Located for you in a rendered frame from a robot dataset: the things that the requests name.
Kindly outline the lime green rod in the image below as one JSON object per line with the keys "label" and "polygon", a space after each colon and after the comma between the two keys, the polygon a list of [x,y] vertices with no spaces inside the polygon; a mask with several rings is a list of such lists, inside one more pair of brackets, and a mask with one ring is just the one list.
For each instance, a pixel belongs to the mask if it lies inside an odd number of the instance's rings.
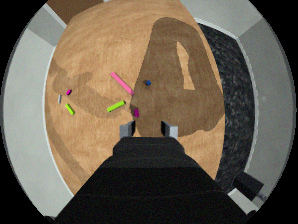
{"label": "lime green rod", "polygon": [[69,104],[66,104],[66,107],[67,107],[67,109],[69,110],[69,112],[70,112],[72,115],[75,114],[75,112],[73,111],[73,109],[70,107]]}
{"label": "lime green rod", "polygon": [[115,110],[115,109],[117,109],[117,108],[119,108],[119,107],[121,107],[123,105],[125,105],[125,102],[124,101],[121,101],[121,102],[119,102],[119,103],[117,103],[117,104],[115,104],[115,105],[107,108],[107,110],[108,110],[108,112],[111,112],[111,111],[113,111],[113,110]]}

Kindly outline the pink rod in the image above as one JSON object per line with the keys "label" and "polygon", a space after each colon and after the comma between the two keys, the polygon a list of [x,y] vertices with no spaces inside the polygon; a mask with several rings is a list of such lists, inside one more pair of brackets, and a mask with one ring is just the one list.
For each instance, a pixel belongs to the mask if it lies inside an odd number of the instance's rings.
{"label": "pink rod", "polygon": [[111,75],[133,96],[134,92],[114,72]]}

